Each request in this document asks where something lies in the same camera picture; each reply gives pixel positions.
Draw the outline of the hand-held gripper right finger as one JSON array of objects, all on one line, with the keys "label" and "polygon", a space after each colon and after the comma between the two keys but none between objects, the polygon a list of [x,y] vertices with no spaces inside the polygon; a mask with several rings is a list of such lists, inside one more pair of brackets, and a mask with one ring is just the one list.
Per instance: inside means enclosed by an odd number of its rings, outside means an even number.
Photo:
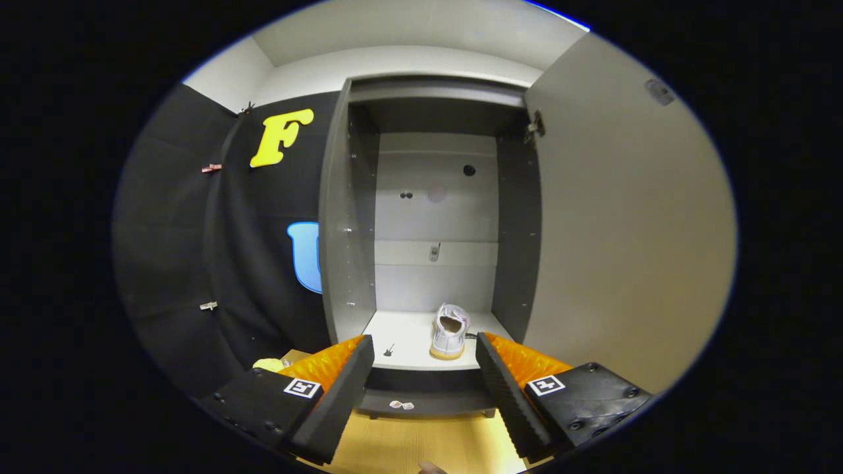
[{"label": "hand-held gripper right finger", "polygon": [[520,457],[564,458],[608,437],[653,395],[601,363],[569,366],[491,332],[476,359]]}]

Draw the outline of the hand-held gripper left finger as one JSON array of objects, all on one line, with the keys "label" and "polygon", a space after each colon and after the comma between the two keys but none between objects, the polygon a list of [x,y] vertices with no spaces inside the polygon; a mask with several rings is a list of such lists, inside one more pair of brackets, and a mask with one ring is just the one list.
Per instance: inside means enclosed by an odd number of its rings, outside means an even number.
[{"label": "hand-held gripper left finger", "polygon": [[329,464],[374,357],[371,335],[359,335],[282,370],[248,369],[198,405],[271,453]]}]

